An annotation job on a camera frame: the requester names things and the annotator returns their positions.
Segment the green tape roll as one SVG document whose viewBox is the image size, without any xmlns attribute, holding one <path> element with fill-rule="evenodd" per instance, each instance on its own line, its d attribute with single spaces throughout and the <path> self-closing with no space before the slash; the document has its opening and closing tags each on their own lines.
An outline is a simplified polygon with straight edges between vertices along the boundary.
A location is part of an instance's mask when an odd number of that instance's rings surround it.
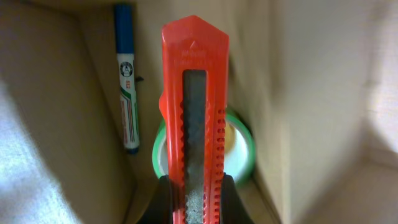
<svg viewBox="0 0 398 224">
<path fill-rule="evenodd" d="M 256 147 L 250 130 L 233 110 L 227 111 L 227 123 L 236 128 L 237 141 L 236 150 L 224 156 L 224 172 L 234 179 L 236 185 L 240 186 L 248 181 L 254 170 Z M 152 166 L 158 178 L 169 173 L 165 121 L 161 121 L 154 141 Z"/>
</svg>

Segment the blue and white marker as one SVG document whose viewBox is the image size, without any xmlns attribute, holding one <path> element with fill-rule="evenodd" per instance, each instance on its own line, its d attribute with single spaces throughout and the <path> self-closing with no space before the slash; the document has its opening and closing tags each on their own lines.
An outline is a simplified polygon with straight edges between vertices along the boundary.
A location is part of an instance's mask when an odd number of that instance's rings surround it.
<svg viewBox="0 0 398 224">
<path fill-rule="evenodd" d="M 135 154 L 139 150 L 140 142 L 134 77 L 132 10 L 130 5 L 117 4 L 114 6 L 114 30 L 119 68 L 123 143 L 127 153 Z"/>
</svg>

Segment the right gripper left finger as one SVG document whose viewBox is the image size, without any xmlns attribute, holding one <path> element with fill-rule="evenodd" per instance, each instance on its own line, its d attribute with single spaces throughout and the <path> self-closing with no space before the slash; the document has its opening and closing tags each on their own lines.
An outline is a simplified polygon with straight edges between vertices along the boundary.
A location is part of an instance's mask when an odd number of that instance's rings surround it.
<svg viewBox="0 0 398 224">
<path fill-rule="evenodd" d="M 172 224 L 172 190 L 167 175 L 159 179 L 155 193 L 137 224 Z"/>
</svg>

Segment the small yellow tape roll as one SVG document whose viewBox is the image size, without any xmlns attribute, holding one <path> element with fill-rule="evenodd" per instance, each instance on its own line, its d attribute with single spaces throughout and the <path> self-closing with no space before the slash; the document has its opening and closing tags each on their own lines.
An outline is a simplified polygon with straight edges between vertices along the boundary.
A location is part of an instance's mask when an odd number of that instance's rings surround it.
<svg viewBox="0 0 398 224">
<path fill-rule="evenodd" d="M 224 155 L 230 155 L 236 150 L 236 128 L 227 123 L 225 127 Z"/>
</svg>

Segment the brown cardboard box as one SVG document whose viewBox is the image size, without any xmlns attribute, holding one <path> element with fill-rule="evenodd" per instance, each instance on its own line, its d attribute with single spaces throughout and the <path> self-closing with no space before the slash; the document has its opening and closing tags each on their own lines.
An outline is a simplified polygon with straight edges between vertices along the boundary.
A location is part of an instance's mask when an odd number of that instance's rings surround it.
<svg viewBox="0 0 398 224">
<path fill-rule="evenodd" d="M 162 26 L 229 35 L 256 223 L 396 223 L 397 154 L 370 123 L 395 1 L 133 1 L 140 147 L 122 144 L 112 1 L 1 2 L 1 222 L 133 223 L 157 183 Z"/>
</svg>

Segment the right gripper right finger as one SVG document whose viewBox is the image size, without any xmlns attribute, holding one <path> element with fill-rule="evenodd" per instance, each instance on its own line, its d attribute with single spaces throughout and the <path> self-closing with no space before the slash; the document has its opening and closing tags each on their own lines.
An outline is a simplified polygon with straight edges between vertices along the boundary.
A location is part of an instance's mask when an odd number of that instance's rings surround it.
<svg viewBox="0 0 398 224">
<path fill-rule="evenodd" d="M 254 224 L 239 197 L 233 178 L 227 174 L 224 174 L 221 183 L 220 204 L 221 224 Z"/>
</svg>

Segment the orange utility knife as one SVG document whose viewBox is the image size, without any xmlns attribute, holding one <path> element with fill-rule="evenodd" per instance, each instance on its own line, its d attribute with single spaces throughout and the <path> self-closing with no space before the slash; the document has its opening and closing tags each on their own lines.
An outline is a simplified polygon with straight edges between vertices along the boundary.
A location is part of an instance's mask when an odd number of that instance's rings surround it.
<svg viewBox="0 0 398 224">
<path fill-rule="evenodd" d="M 174 223 L 219 223 L 229 37 L 198 16 L 162 28 L 168 177 Z"/>
</svg>

